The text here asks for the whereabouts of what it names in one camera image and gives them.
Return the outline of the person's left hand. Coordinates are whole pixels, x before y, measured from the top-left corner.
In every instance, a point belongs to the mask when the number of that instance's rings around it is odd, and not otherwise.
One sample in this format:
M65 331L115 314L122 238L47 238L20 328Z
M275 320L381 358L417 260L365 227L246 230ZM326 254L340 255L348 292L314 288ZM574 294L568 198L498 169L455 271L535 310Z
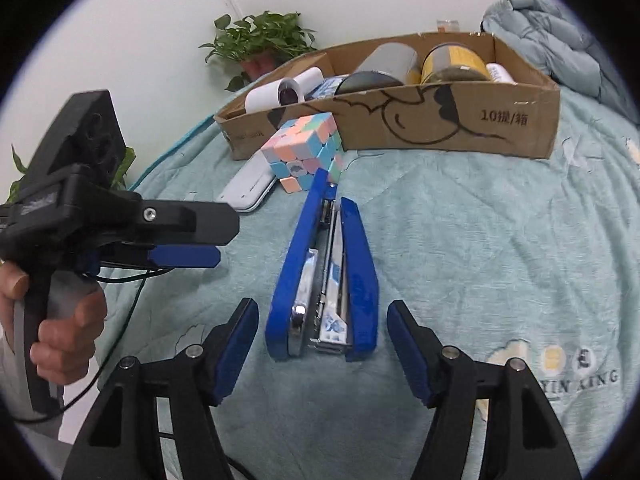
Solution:
M1 265L1 325L4 338L14 350L14 304L24 297L29 277L12 262ZM70 318L45 320L38 341L30 349L30 359L38 375L60 386L84 378L96 351L94 344L104 329L107 314L102 288L78 301Z

